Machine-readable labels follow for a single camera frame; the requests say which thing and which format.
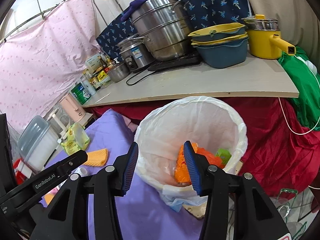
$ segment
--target green canister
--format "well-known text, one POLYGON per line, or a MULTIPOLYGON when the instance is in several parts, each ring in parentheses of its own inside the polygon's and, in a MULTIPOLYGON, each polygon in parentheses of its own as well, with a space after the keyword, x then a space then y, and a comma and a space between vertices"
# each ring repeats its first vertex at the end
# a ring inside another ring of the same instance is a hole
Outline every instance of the green canister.
POLYGON ((88 90, 84 88, 81 83, 77 84, 73 89, 71 89, 71 92, 76 97, 76 99, 78 99, 81 105, 83 105, 91 97, 88 90))

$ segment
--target orange plastic wrapper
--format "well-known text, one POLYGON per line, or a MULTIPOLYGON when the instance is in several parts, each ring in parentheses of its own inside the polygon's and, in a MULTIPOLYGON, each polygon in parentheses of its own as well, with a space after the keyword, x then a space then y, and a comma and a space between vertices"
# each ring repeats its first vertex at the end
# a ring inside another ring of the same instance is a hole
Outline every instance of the orange plastic wrapper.
MULTIPOLYGON (((191 144, 195 153, 204 155, 209 164, 216 165, 223 169, 225 166, 222 164, 222 159, 220 157, 214 156, 211 152, 206 151, 204 148, 200 148, 197 143, 191 144)), ((191 179, 189 176, 186 160, 183 154, 183 145, 180 147, 180 151, 177 159, 177 166, 174 171, 174 178, 178 183, 183 183, 185 185, 191 185, 191 179)))

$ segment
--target pink curtain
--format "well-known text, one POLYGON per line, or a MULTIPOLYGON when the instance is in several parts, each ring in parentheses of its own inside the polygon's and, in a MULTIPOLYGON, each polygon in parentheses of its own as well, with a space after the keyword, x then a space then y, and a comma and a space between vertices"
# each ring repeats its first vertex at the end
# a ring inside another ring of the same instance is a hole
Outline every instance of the pink curtain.
POLYGON ((66 0, 0 47, 0 110, 21 133, 75 83, 99 51, 91 0, 66 0))

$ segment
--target red satin fabric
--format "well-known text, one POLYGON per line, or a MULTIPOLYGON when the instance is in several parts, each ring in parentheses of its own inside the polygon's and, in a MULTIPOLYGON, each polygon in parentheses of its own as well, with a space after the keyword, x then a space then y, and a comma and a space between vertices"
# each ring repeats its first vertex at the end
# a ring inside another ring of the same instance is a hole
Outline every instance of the red satin fabric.
MULTIPOLYGON (((248 149, 241 159, 240 174, 252 173, 270 195, 281 188, 303 191, 312 183, 320 166, 320 132, 295 135, 287 127, 278 98, 220 98, 231 105, 247 125, 248 149)), ((172 100, 94 107, 101 116, 112 108, 130 119, 142 120, 152 110, 172 100)), ((281 99, 290 127, 297 133, 309 129, 300 126, 293 107, 281 99)))

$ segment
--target green fabric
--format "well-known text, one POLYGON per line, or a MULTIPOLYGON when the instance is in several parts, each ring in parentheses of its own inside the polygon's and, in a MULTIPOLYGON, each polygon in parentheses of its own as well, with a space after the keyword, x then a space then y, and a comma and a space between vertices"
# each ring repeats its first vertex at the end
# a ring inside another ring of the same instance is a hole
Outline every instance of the green fabric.
MULTIPOLYGON (((303 49, 297 48, 297 57, 309 60, 303 49)), ((299 90, 299 98, 289 98, 293 105, 297 118, 301 126, 313 128, 318 122, 320 116, 320 91, 318 83, 308 66, 294 56, 289 56, 282 52, 278 62, 287 72, 297 89, 299 90)), ((320 122, 317 124, 316 131, 320 131, 320 122)))

